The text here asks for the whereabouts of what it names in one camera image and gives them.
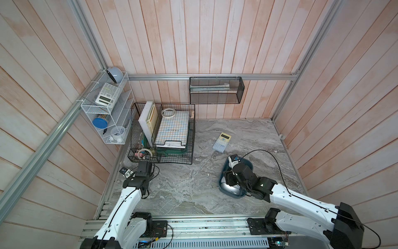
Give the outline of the white mouse underside up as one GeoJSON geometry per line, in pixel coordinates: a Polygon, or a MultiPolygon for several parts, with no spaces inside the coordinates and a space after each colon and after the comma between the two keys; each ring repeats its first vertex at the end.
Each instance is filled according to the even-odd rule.
{"type": "Polygon", "coordinates": [[[230,186],[225,182],[220,184],[220,189],[226,194],[231,196],[241,196],[241,188],[238,185],[230,186]]]}

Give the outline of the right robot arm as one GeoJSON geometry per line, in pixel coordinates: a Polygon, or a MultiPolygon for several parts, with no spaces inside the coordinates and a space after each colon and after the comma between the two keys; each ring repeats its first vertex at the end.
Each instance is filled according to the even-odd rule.
{"type": "Polygon", "coordinates": [[[273,179],[256,176],[242,162],[224,170],[222,175],[227,185],[237,185],[258,200],[294,211],[294,214],[289,214],[280,209],[269,209],[260,226],[267,233],[299,233],[327,243],[334,249],[362,247],[364,225],[349,204],[333,205],[299,194],[273,179]]]}

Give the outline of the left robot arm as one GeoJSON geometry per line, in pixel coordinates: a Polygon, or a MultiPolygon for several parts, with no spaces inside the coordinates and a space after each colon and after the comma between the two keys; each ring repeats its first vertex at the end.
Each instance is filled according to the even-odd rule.
{"type": "Polygon", "coordinates": [[[142,235],[153,235],[152,216],[147,212],[134,213],[143,195],[149,193],[154,165],[140,161],[135,173],[123,182],[118,202],[93,238],[86,238],[81,249],[131,249],[142,235]]]}

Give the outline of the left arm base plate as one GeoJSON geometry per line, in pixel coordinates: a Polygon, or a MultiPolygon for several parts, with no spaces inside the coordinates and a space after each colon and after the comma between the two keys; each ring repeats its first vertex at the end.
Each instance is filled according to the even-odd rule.
{"type": "Polygon", "coordinates": [[[146,221],[146,230],[141,238],[155,237],[164,238],[167,236],[167,221],[153,221],[151,213],[135,212],[131,219],[142,218],[146,221]]]}

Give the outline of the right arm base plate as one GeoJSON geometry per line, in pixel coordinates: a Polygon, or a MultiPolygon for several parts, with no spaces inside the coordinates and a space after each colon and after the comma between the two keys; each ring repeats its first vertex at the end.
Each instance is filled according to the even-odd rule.
{"type": "Polygon", "coordinates": [[[251,235],[291,234],[276,225],[276,216],[280,209],[270,208],[264,218],[248,218],[247,223],[251,235]]]}

